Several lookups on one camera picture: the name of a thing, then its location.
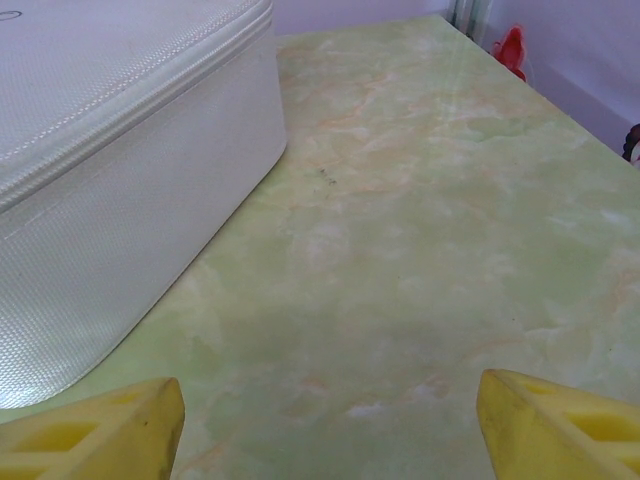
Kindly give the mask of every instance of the marble veining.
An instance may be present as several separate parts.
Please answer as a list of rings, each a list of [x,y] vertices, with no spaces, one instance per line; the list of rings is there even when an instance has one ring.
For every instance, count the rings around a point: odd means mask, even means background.
[[[493,478],[485,368],[640,403],[640,178],[439,17],[284,37],[289,147],[94,372],[180,379],[174,478]]]

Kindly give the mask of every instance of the green marble surface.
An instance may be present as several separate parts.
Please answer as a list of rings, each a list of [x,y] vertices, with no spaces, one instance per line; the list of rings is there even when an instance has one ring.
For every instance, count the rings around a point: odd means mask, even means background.
[[[289,148],[126,341],[178,479],[491,479],[483,369],[640,403],[638,172],[438,17],[281,39]]]

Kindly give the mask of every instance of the yellow plastic piece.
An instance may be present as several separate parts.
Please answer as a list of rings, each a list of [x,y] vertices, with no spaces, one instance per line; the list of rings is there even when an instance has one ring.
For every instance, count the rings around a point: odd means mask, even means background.
[[[498,480],[638,480],[640,409],[486,370],[477,412]]]
[[[163,378],[0,425],[0,480],[168,479],[184,424]]]

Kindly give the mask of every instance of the box lid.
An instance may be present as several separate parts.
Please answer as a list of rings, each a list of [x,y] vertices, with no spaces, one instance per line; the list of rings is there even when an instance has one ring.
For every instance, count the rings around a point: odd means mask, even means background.
[[[0,213],[228,60],[268,26],[271,8],[271,0],[0,0]]]

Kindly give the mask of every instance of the red object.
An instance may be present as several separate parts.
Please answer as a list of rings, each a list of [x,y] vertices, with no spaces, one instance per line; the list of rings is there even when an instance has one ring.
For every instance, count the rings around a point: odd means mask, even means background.
[[[520,25],[511,27],[502,42],[493,44],[493,57],[525,82],[527,76],[520,68],[524,63],[526,53],[523,29]]]

